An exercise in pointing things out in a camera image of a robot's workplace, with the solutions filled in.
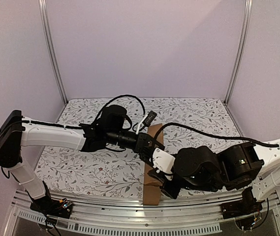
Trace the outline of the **brown cardboard box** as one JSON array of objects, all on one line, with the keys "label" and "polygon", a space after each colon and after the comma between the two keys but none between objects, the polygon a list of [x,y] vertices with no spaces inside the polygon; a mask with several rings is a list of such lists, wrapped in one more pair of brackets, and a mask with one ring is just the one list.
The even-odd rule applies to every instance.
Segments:
[{"label": "brown cardboard box", "polygon": [[[154,137],[156,132],[162,127],[162,123],[151,125],[148,127],[147,133]],[[157,141],[163,143],[163,131],[158,135]],[[143,183],[143,205],[144,206],[157,206],[161,197],[160,185],[161,182],[148,175],[149,171],[153,170],[148,164],[144,166],[144,183]]]}]

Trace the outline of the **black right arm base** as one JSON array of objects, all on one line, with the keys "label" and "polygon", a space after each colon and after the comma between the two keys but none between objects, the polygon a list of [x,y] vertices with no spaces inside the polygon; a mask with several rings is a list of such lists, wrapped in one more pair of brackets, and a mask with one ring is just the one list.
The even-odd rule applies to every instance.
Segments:
[{"label": "black right arm base", "polygon": [[[242,191],[242,198],[240,200],[223,203],[220,205],[220,210],[223,219],[230,219],[252,213],[260,214],[262,210],[262,202],[258,202],[253,196],[252,187],[247,187]],[[258,220],[257,216],[251,216],[249,219],[236,220],[236,226],[242,231],[253,230]]]}]

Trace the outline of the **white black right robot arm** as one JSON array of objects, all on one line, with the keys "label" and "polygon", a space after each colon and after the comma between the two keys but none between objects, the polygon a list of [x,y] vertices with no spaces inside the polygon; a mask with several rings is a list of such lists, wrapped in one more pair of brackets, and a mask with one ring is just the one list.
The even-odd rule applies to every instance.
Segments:
[{"label": "white black right robot arm", "polygon": [[261,202],[280,184],[280,139],[268,143],[252,141],[237,144],[219,153],[207,146],[182,148],[168,154],[155,148],[149,160],[148,175],[161,183],[161,191],[176,199],[181,189],[217,192],[249,186],[268,173],[266,183],[255,184],[254,198]]}]

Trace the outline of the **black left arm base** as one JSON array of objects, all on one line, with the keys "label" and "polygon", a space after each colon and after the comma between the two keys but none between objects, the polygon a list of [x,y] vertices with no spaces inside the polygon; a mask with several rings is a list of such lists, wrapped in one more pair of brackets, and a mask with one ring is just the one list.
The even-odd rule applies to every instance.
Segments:
[{"label": "black left arm base", "polygon": [[73,201],[63,198],[60,200],[54,200],[51,198],[49,188],[46,183],[43,182],[45,188],[45,195],[34,200],[30,197],[32,203],[30,209],[42,213],[43,215],[51,215],[61,218],[69,219],[72,214]]}]

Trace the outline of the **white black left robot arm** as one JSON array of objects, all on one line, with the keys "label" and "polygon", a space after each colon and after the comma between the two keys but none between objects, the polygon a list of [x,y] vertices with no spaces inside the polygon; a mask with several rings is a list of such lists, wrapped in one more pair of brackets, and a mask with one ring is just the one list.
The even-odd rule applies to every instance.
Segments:
[{"label": "white black left robot arm", "polygon": [[146,133],[124,128],[127,119],[126,109],[119,105],[102,108],[95,121],[78,126],[33,120],[14,110],[0,128],[0,166],[13,174],[44,213],[52,213],[55,202],[44,182],[22,160],[21,147],[52,146],[95,152],[112,144],[132,150],[153,166],[153,151],[163,145]]}]

